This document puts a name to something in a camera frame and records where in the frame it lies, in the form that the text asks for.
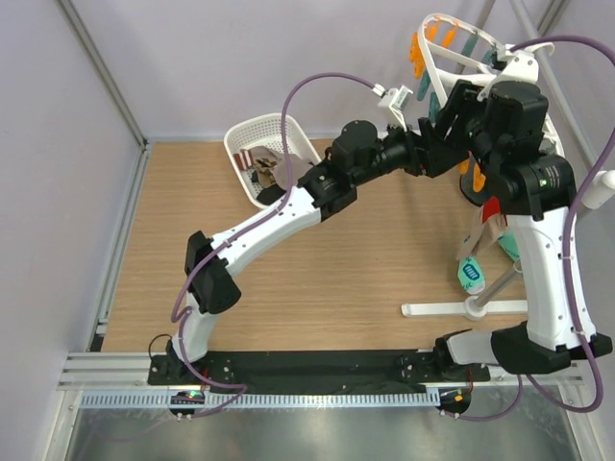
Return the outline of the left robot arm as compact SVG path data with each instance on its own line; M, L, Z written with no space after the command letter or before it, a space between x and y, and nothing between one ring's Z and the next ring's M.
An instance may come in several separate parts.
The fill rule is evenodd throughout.
M200 379L217 318L241 297L234 279L260 255L351 205L363 184L396 170L435 178L468 158L452 130L438 129L427 118L420 119L419 129L390 128L379 137L372 123L352 121L325 159L274 204L213 237L193 233L186 248L186 281L172 310L179 329L166 349L171 375L182 384Z

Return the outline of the white round clip hanger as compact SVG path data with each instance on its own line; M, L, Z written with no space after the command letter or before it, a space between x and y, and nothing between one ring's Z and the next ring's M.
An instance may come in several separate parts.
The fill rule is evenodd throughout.
M426 16L413 33L409 61L419 82L417 99L430 98L429 120L446 104L457 81L467 80L484 87L504 69L495 57L496 49L510 49L484 30L444 13ZM539 45L531 45L533 54Z

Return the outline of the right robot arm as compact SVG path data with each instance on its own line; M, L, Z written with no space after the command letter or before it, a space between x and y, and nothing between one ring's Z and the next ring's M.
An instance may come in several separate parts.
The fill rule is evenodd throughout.
M471 155L499 202L519 251L528 318L493 331L465 330L437 339L435 373L457 379L470 364L495 364L514 375L547 375L612 353L597 332L581 289L575 260L573 168L543 149L549 102L539 87L496 83L482 96L478 85L457 82L438 113L435 131L455 152Z

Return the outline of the grey sock rust striped cuff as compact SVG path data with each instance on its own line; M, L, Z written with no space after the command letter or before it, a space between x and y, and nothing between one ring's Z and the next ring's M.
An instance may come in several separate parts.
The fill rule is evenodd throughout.
M234 154L234 161L240 171L245 171L254 167L255 161L253 154L248 149L241 149Z

